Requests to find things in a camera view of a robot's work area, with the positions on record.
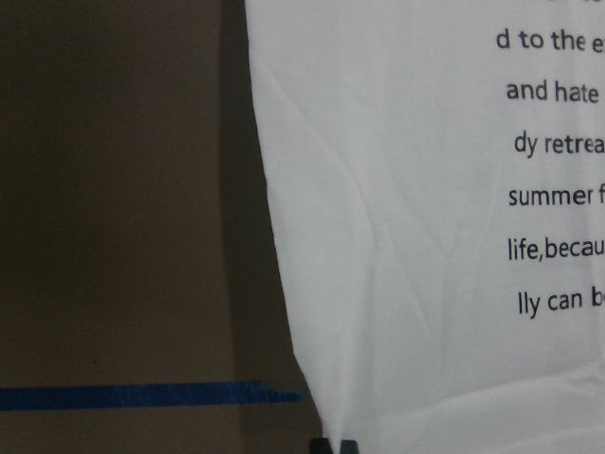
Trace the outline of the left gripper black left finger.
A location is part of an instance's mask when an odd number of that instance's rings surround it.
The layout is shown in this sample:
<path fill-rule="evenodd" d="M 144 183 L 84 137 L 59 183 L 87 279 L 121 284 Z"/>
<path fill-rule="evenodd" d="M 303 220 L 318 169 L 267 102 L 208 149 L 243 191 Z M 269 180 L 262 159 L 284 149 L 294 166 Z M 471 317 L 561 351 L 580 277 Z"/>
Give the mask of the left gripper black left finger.
<path fill-rule="evenodd" d="M 333 454 L 334 451 L 327 438 L 313 438 L 309 441 L 310 454 Z"/>

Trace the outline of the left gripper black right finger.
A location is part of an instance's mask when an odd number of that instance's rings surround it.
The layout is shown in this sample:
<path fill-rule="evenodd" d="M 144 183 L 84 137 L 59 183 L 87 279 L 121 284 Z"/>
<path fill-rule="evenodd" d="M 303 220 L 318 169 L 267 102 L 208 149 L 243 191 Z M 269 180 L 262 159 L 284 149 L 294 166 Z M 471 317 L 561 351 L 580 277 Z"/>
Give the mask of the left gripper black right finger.
<path fill-rule="evenodd" d="M 359 454 L 359 446 L 356 440 L 341 440 L 339 454 Z"/>

